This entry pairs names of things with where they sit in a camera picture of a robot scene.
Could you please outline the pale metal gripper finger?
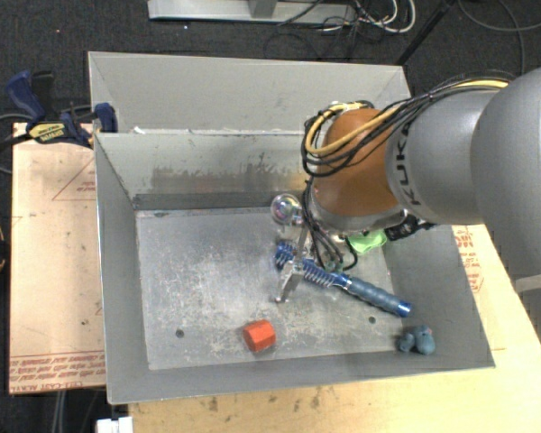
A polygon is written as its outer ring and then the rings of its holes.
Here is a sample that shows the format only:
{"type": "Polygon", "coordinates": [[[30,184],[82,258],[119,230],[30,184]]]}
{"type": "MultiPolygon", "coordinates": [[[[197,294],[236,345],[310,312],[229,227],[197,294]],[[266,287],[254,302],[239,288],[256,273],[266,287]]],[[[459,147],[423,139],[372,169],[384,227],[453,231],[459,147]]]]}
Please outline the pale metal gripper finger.
{"type": "Polygon", "coordinates": [[[304,278],[304,266],[302,263],[292,263],[290,266],[289,280],[287,283],[287,296],[292,294],[304,278]]]}
{"type": "Polygon", "coordinates": [[[279,290],[274,299],[277,303],[284,302],[288,299],[291,289],[290,283],[292,280],[292,276],[292,267],[284,266],[282,271],[280,272],[279,290]]]}

